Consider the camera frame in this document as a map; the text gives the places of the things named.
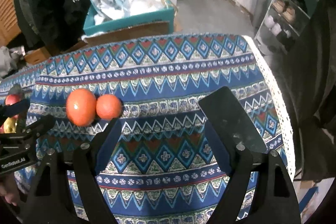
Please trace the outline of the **person left hand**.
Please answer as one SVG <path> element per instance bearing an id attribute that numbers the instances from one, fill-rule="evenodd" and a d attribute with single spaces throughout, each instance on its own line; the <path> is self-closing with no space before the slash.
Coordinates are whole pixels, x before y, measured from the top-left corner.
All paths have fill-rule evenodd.
<path id="1" fill-rule="evenodd" d="M 0 194 L 8 204 L 17 206 L 20 196 L 13 173 L 1 177 Z"/>

